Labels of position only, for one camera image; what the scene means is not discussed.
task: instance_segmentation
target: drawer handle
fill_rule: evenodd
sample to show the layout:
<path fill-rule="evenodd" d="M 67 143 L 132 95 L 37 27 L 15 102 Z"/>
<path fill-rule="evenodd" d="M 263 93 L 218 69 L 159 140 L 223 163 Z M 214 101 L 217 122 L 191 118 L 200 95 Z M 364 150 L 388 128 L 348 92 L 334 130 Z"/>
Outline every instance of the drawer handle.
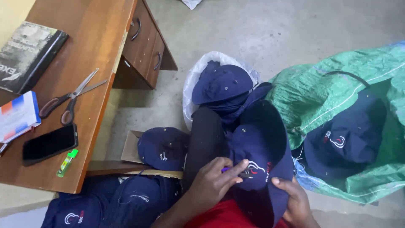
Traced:
<path fill-rule="evenodd" d="M 162 61 L 162 56 L 160 55 L 160 52 L 158 52 L 158 56 L 159 56 L 159 61 L 158 61 L 158 64 L 153 68 L 154 71 L 155 71 L 155 70 L 158 68 L 158 66 L 160 65 L 160 61 Z"/>
<path fill-rule="evenodd" d="M 124 63 L 127 64 L 127 66 L 131 67 L 131 65 L 129 65 L 126 60 L 124 60 Z"/>
<path fill-rule="evenodd" d="M 138 31 L 135 33 L 135 35 L 133 37 L 131 37 L 131 41 L 133 41 L 139 35 L 139 32 L 141 31 L 141 21 L 139 20 L 139 17 L 136 19 L 136 21 L 138 22 L 139 28 L 138 28 Z"/>

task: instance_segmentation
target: white plastic bag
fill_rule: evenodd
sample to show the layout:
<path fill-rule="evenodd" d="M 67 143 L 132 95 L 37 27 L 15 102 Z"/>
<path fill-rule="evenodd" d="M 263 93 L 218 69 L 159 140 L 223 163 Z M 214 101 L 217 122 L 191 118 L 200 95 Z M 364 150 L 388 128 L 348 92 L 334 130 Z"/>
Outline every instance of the white plastic bag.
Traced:
<path fill-rule="evenodd" d="M 253 69 L 249 64 L 243 61 L 236 60 L 228 55 L 225 55 L 224 53 L 215 51 L 203 55 L 200 58 L 200 60 L 198 60 L 197 63 L 188 72 L 183 87 L 183 116 L 184 122 L 188 130 L 190 131 L 191 125 L 193 123 L 191 114 L 193 114 L 198 108 L 198 105 L 193 104 L 193 102 L 191 101 L 193 89 L 200 77 L 201 72 L 207 67 L 207 63 L 211 60 L 215 62 L 220 62 L 221 65 L 230 64 L 243 68 L 252 79 L 253 85 L 256 85 L 257 83 L 260 84 L 263 82 L 260 79 L 259 73 L 255 69 Z"/>
<path fill-rule="evenodd" d="M 193 10 L 202 0 L 182 0 L 183 3 Z"/>

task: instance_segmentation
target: green lighter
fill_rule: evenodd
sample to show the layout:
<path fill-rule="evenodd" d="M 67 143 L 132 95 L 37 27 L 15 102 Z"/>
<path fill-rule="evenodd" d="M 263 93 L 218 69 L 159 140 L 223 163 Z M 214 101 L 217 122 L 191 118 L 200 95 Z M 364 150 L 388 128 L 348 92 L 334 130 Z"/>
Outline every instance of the green lighter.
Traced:
<path fill-rule="evenodd" d="M 70 164 L 72 163 L 72 159 L 76 156 L 78 150 L 72 149 L 69 151 L 68 156 L 65 158 L 65 160 L 62 162 L 62 165 L 60 165 L 60 168 L 56 175 L 58 177 L 63 177 L 68 170 Z"/>

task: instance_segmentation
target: scissor blade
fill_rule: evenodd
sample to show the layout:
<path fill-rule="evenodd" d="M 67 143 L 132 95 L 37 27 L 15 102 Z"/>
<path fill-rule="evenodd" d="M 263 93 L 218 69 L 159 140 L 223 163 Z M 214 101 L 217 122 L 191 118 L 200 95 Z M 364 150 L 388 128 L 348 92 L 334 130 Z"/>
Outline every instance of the scissor blade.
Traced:
<path fill-rule="evenodd" d="M 77 96 L 82 95 L 83 93 L 88 92 L 88 91 L 90 91 L 90 90 L 96 88 L 97 86 L 101 86 L 101 85 L 103 85 L 103 84 L 106 83 L 106 82 L 107 82 L 107 80 L 103 80 L 103 81 L 100 81 L 99 83 L 96 83 L 96 84 L 94 84 L 94 85 L 87 86 L 87 87 L 85 87 L 84 89 L 82 89 L 81 92 L 80 92 Z"/>
<path fill-rule="evenodd" d="M 96 74 L 99 68 L 96 68 L 95 71 L 93 71 L 84 81 L 77 87 L 77 89 L 73 92 L 72 94 L 72 99 L 75 98 L 77 95 L 80 94 L 81 90 L 89 83 L 89 81 L 92 79 L 92 77 Z"/>

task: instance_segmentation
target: black strap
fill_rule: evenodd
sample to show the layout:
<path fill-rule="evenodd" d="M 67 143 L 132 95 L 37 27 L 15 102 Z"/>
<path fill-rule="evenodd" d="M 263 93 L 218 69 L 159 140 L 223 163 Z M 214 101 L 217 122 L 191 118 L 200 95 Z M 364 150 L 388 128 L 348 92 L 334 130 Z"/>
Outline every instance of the black strap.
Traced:
<path fill-rule="evenodd" d="M 329 73 L 324 74 L 323 76 L 331 75 L 331 74 L 339 74 L 339 73 L 349 75 L 350 77 L 352 77 L 352 78 L 357 79 L 358 81 L 360 81 L 360 82 L 361 82 L 363 85 L 365 85 L 366 87 L 370 87 L 370 84 L 369 84 L 368 82 L 366 82 L 366 80 L 360 78 L 359 76 L 357 76 L 357 75 L 355 75 L 355 74 L 352 74 L 352 73 L 346 72 L 346 71 L 331 71 L 331 72 L 329 72 Z"/>

